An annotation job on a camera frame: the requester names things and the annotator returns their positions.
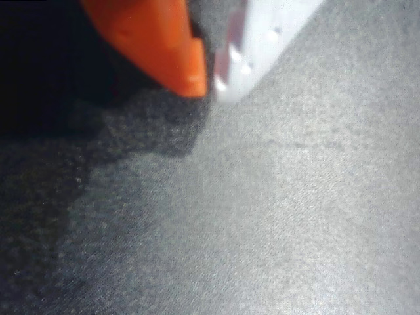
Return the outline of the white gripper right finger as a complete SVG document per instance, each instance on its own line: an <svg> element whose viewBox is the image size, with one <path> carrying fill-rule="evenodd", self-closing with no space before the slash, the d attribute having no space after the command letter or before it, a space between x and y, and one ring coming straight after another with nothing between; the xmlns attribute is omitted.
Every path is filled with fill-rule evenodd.
<svg viewBox="0 0 420 315"><path fill-rule="evenodd" d="M215 99L234 104L272 69L294 37L322 5L314 1L241 1L229 17L215 53Z"/></svg>

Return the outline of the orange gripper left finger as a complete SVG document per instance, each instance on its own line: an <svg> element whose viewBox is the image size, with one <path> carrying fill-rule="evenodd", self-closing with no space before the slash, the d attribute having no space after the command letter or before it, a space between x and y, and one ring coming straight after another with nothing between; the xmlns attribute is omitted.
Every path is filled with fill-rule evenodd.
<svg viewBox="0 0 420 315"><path fill-rule="evenodd" d="M186 1L88 0L81 5L102 38L177 95L207 92L203 41L194 37Z"/></svg>

